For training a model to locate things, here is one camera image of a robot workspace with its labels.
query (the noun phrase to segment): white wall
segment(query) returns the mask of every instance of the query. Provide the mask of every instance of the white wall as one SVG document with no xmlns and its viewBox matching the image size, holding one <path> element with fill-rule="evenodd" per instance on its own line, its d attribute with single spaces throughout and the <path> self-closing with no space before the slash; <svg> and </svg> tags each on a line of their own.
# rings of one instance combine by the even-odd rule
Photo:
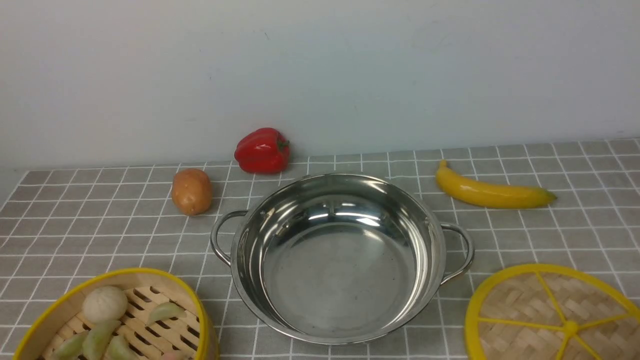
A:
<svg viewBox="0 0 640 360">
<path fill-rule="evenodd" d="M 638 0 L 0 2 L 0 166 L 640 133 Z"/>
</svg>

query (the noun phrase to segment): woven bamboo lid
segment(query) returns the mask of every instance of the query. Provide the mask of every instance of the woven bamboo lid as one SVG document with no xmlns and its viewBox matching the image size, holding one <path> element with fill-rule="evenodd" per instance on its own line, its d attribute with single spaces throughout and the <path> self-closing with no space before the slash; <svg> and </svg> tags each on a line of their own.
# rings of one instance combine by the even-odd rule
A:
<svg viewBox="0 0 640 360">
<path fill-rule="evenodd" d="M 640 310 L 571 268 L 514 266 L 478 287 L 465 337 L 471 360 L 637 360 Z"/>
</svg>

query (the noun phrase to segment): white grid line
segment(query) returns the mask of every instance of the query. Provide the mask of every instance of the white grid line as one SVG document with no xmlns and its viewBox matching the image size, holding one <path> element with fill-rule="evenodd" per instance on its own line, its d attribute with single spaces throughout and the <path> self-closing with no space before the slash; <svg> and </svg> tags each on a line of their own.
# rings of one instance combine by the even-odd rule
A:
<svg viewBox="0 0 640 360">
<path fill-rule="evenodd" d="M 442 149 L 440 149 L 440 156 L 442 157 L 442 159 L 444 159 L 444 152 L 442 151 Z M 456 223 L 457 223 L 458 222 L 458 215 L 456 214 L 456 211 L 455 211 L 456 205 L 453 203 L 453 198 L 451 198 L 450 200 L 451 200 L 451 206 L 454 209 L 453 213 L 454 213 L 454 216 L 455 216 L 455 219 L 456 219 Z M 436 301 L 438 302 L 438 310 L 439 310 L 438 311 L 439 312 L 438 315 L 440 315 L 440 326 L 442 327 L 442 341 L 444 342 L 444 349 L 445 349 L 445 353 L 447 354 L 447 358 L 449 358 L 449 354 L 451 352 L 449 351 L 449 341 L 447 340 L 447 332 L 444 329 L 444 315 L 443 315 L 443 311 L 442 311 L 442 299 L 440 298 L 440 289 L 438 289 L 438 292 L 436 293 Z"/>
<path fill-rule="evenodd" d="M 229 179 L 229 175 L 231 174 L 231 164 L 232 163 L 229 163 L 229 169 L 227 171 L 227 180 Z M 222 196 L 224 196 L 226 190 L 227 190 L 227 183 L 225 182 L 225 186 L 222 188 Z M 218 210 L 216 211 L 216 213 L 219 215 L 224 215 L 224 214 L 220 214 L 221 208 L 222 208 L 222 201 L 218 205 Z M 229 299 L 231 298 L 231 289 L 233 288 L 233 285 L 234 285 L 234 280 L 230 278 L 229 289 L 227 290 L 227 300 L 225 301 L 225 309 L 222 312 L 222 319 L 220 320 L 220 325 L 225 324 L 225 320 L 227 317 L 227 308 L 229 306 Z M 220 332 L 218 333 L 218 342 L 220 342 L 221 339 L 222 339 L 222 329 L 220 329 Z"/>
<path fill-rule="evenodd" d="M 51 213 L 53 213 L 53 210 L 54 210 L 54 208 L 51 208 L 51 211 L 49 212 L 49 215 L 51 215 Z M 42 227 L 40 228 L 40 231 L 38 232 L 38 236 L 42 233 L 42 230 L 45 228 L 46 224 L 47 224 L 47 221 L 45 221 L 45 222 L 42 224 Z M 29 245 L 29 248 L 26 250 L 26 252 L 28 252 L 28 251 L 29 251 L 29 249 L 33 246 L 33 244 L 35 244 L 35 243 L 36 243 L 36 241 L 37 241 L 37 237 L 36 237 L 36 239 L 34 239 L 33 243 L 31 243 L 31 245 Z M 58 244 L 58 246 L 56 247 L 56 251 L 58 250 L 58 248 L 60 248 L 60 246 L 61 246 L 61 245 L 62 245 L 62 241 L 61 241 L 61 242 L 60 242 L 60 244 Z M 18 264 L 18 266 L 16 266 L 15 271 L 14 271 L 14 273 L 13 273 L 13 276 L 15 276 L 15 274 L 17 274 L 17 272 L 18 272 L 18 270 L 20 269 L 20 266 L 22 265 L 22 262 L 24 261 L 24 259 L 25 259 L 25 257 L 23 257 L 23 258 L 20 260 L 20 263 Z M 51 266 L 51 263 L 53 263 L 53 259 L 54 259 L 54 258 L 53 258 L 53 257 L 51 257 L 51 259 L 49 260 L 49 264 L 47 264 L 47 267 L 46 267 L 46 269 L 42 272 L 42 275 L 44 275 L 44 274 L 46 274 L 46 273 L 47 273 L 47 271 L 48 271 L 49 267 Z M 38 282 L 36 282 L 36 285 L 33 287 L 33 291 L 31 291 L 31 295 L 29 296 L 29 301 L 30 301 L 30 300 L 33 300 L 33 295 L 35 295 L 36 291 L 38 291 L 38 286 L 40 285 L 40 283 L 42 283 L 42 280 L 43 280 L 43 277 L 39 278 L 39 279 L 38 279 Z M 0 293 L 0 297 L 2 297 L 2 295 L 3 295 L 3 293 L 4 293 L 4 291 L 5 291 L 5 290 L 6 290 L 6 287 L 5 287 L 5 288 L 2 290 L 2 292 Z M 15 326 L 16 326 L 16 325 L 18 325 L 18 323 L 20 322 L 20 319 L 22 318 L 22 315 L 24 314 L 24 312 L 25 312 L 25 310 L 27 309 L 27 307 L 28 307 L 28 306 L 29 306 L 29 304 L 27 303 L 27 304 L 25 304 L 25 305 L 24 305 L 24 307 L 22 308 L 22 311 L 20 312 L 20 314 L 18 315 L 18 317 L 15 319 L 15 323 L 14 323 L 14 325 L 13 325 L 13 328 L 12 328 L 12 329 L 9 331 L 9 333 L 7 334 L 7 336 L 6 336 L 6 340 L 4 341 L 4 343 L 2 344 L 2 346 L 0 347 L 0 349 L 4 350 L 4 347 L 5 347 L 5 346 L 6 346 L 6 344 L 9 342 L 9 339 L 11 338 L 11 335 L 13 334 L 13 332 L 14 332 L 14 330 L 15 330 Z"/>
<path fill-rule="evenodd" d="M 100 177 L 100 175 L 102 174 L 102 170 L 100 170 L 100 172 L 98 173 L 98 177 L 96 177 L 96 179 L 98 179 Z M 116 190 L 113 192 L 113 196 L 111 197 L 111 200 L 109 201 L 109 204 L 107 205 L 107 208 L 104 210 L 104 215 L 107 214 L 107 212 L 109 211 L 109 207 L 111 207 L 111 204 L 113 203 L 113 198 L 115 198 L 116 194 L 118 193 L 118 190 L 120 189 L 120 185 L 122 184 L 122 180 L 124 180 L 124 176 L 126 175 L 127 171 L 124 170 L 122 172 L 122 177 L 120 178 L 120 184 L 116 187 Z M 93 186 L 89 189 L 89 192 L 86 194 L 86 197 L 84 198 L 84 201 L 86 202 L 86 200 L 89 198 L 89 196 L 91 195 L 91 192 L 93 191 Z M 98 230 L 100 229 L 100 226 L 102 225 L 102 221 L 104 219 L 100 219 L 100 221 L 98 222 L 98 226 L 95 227 L 95 231 L 93 232 L 93 236 L 91 237 L 91 239 L 89 240 L 89 243 L 86 245 L 86 248 L 84 249 L 84 253 L 82 255 L 82 257 L 80 258 L 80 262 L 78 262 L 78 265 L 76 266 L 76 270 L 74 271 L 73 276 L 71 277 L 71 280 L 69 280 L 69 283 L 67 284 L 67 288 L 65 289 L 65 293 L 69 291 L 69 288 L 71 287 L 71 284 L 74 281 L 74 277 L 77 275 L 78 270 L 80 269 L 80 266 L 82 266 L 82 263 L 84 261 L 84 256 L 87 254 L 87 252 L 89 251 L 89 248 L 91 247 L 91 243 L 93 242 L 93 239 L 95 238 L 95 235 L 98 233 Z"/>
<path fill-rule="evenodd" d="M 556 146 L 554 144 L 551 144 L 551 148 L 554 150 L 554 154 L 557 155 L 557 151 L 556 151 Z M 560 167 L 564 170 L 564 165 L 562 164 L 562 161 L 560 162 Z M 575 191 L 575 189 L 573 190 L 573 194 L 575 195 L 575 198 L 578 201 L 578 204 L 582 205 L 582 201 L 580 200 L 580 198 L 578 197 L 578 193 Z M 584 215 L 584 218 L 587 220 L 587 224 L 590 227 L 593 227 L 593 224 L 591 223 L 591 219 L 589 219 L 589 215 L 587 214 L 587 212 L 582 209 L 582 214 Z M 595 237 L 596 237 L 596 241 L 598 242 L 598 246 L 600 247 L 600 251 L 602 251 L 602 254 L 604 255 L 604 258 L 607 260 L 607 263 L 609 264 L 609 268 L 611 269 L 611 271 L 613 271 L 613 264 L 611 263 L 611 259 L 609 259 L 609 255 L 607 254 L 607 252 L 604 249 L 604 246 L 602 245 L 602 241 L 600 239 L 600 235 L 598 234 L 597 231 L 593 232 Z M 620 286 L 620 289 L 622 289 L 622 292 L 625 294 L 625 296 L 627 295 L 627 292 L 625 291 L 625 289 L 622 287 L 622 282 L 620 281 L 620 277 L 618 277 L 617 274 L 614 273 L 614 276 L 616 277 L 616 281 L 618 282 L 618 285 Z"/>
<path fill-rule="evenodd" d="M 524 147 L 524 152 L 527 155 L 527 159 L 529 159 L 529 165 L 531 166 L 531 168 L 533 169 L 533 175 L 536 177 L 536 181 L 538 182 L 538 186 L 542 186 L 542 183 L 540 182 L 540 178 L 538 177 L 538 173 L 536 172 L 536 169 L 533 167 L 533 163 L 531 162 L 531 158 L 529 157 L 529 150 L 527 149 L 527 147 Z M 552 211 L 552 206 L 549 204 L 546 206 L 546 209 L 549 210 L 549 213 L 551 214 L 551 219 L 554 221 L 554 224 L 556 225 L 556 228 L 558 229 L 558 232 L 560 233 L 560 239 L 562 240 L 562 243 L 564 245 L 564 248 L 566 249 L 566 253 L 567 256 L 569 257 L 569 261 L 571 261 L 571 265 L 573 266 L 573 268 L 577 268 L 576 264 L 575 264 L 575 260 L 573 259 L 573 255 L 571 254 L 571 251 L 569 251 L 569 245 L 566 242 L 566 238 L 564 237 L 564 234 L 560 228 L 560 225 L 558 224 L 558 220 L 556 219 L 556 214 L 554 214 L 554 212 Z"/>
<path fill-rule="evenodd" d="M 507 170 L 504 168 L 504 163 L 502 162 L 502 158 L 500 157 L 500 147 L 496 146 L 495 147 L 495 151 L 498 154 L 498 161 L 500 162 L 500 166 L 502 167 L 502 171 L 504 171 L 504 173 L 507 174 Z M 509 177 L 506 176 L 506 178 L 507 178 L 507 184 L 511 184 L 511 181 L 509 180 Z M 533 254 L 533 260 L 535 260 L 535 262 L 537 263 L 538 262 L 538 255 L 536 255 L 536 251 L 534 250 L 534 247 L 533 247 L 533 242 L 531 241 L 531 235 L 529 234 L 529 230 L 527 229 L 527 226 L 524 223 L 524 217 L 522 216 L 522 211 L 519 210 L 519 209 L 516 210 L 516 211 L 518 213 L 518 218 L 520 219 L 520 221 L 522 223 L 522 227 L 524 228 L 524 233 L 527 236 L 527 241 L 529 242 L 529 246 L 531 248 L 531 253 Z"/>
</svg>

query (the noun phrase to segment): yellow steamer rim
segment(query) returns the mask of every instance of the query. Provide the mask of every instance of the yellow steamer rim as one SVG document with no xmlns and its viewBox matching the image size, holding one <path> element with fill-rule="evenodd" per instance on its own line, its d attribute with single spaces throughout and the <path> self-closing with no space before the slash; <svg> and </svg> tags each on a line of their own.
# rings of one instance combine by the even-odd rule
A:
<svg viewBox="0 0 640 360">
<path fill-rule="evenodd" d="M 478 287 L 465 337 L 471 360 L 639 359 L 640 311 L 574 269 L 513 266 Z"/>
<path fill-rule="evenodd" d="M 142 354 L 140 359 L 156 360 L 173 349 L 182 350 L 194 360 L 220 358 L 213 324 L 200 299 L 184 281 L 156 269 L 129 268 L 94 277 L 64 294 L 31 326 L 18 345 L 14 360 L 48 359 L 65 339 L 91 328 L 93 324 L 82 315 L 82 303 L 89 292 L 107 285 L 125 290 L 129 307 L 116 332 Z M 169 300 L 183 307 L 187 316 L 147 327 L 151 309 Z"/>
</svg>

